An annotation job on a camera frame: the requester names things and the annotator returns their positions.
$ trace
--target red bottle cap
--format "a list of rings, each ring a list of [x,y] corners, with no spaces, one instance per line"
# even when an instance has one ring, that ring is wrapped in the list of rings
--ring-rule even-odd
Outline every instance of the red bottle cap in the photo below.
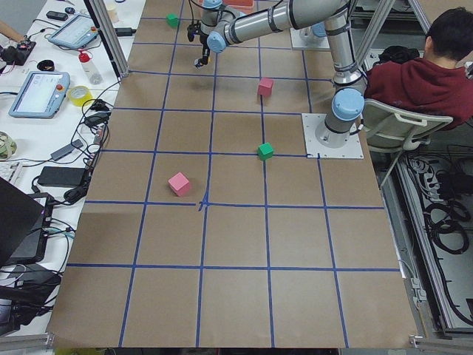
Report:
[[[87,53],[84,52],[84,50],[79,50],[79,61],[81,63],[86,63],[90,60],[90,57]]]

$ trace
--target cube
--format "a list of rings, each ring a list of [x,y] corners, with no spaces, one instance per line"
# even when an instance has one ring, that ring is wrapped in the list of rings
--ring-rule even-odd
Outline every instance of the cube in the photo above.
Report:
[[[269,96],[273,91],[274,80],[269,78],[262,78],[258,85],[258,95]]]
[[[168,183],[172,191],[179,197],[184,196],[191,189],[191,182],[182,172],[178,172],[175,176],[171,177]]]
[[[264,143],[258,147],[258,156],[261,160],[266,160],[273,156],[274,150],[269,143]]]
[[[169,13],[166,16],[166,21],[168,22],[168,25],[173,27],[173,28],[177,27],[177,25],[179,24],[178,17],[173,13]]]

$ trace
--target pink cube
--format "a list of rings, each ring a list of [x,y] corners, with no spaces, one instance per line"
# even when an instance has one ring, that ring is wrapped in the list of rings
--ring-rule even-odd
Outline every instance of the pink cube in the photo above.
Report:
[[[178,172],[175,176],[168,180],[168,183],[174,193],[181,197],[191,189],[191,182],[184,176],[182,172]]]
[[[274,80],[269,78],[262,78],[259,81],[258,95],[269,96],[273,90]]]

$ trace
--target white chair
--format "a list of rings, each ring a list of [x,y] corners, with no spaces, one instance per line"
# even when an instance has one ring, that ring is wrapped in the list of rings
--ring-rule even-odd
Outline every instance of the white chair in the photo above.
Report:
[[[380,187],[383,187],[404,151],[417,149],[421,144],[429,144],[430,134],[453,121],[450,116],[406,111],[371,98],[364,101],[363,119],[364,131],[367,133],[368,147],[371,151],[397,152]]]

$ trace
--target person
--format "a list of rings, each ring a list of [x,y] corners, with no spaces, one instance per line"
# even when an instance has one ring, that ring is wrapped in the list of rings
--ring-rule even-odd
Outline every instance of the person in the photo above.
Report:
[[[9,39],[12,39],[17,43],[24,40],[23,35],[20,35],[12,27],[10,27],[8,24],[4,23],[3,21],[0,21],[0,33],[3,36],[8,37]]]
[[[453,129],[473,116],[473,81],[458,67],[472,50],[473,13],[465,7],[447,10],[427,32],[423,58],[373,67],[364,97],[408,111],[452,116],[443,129]]]

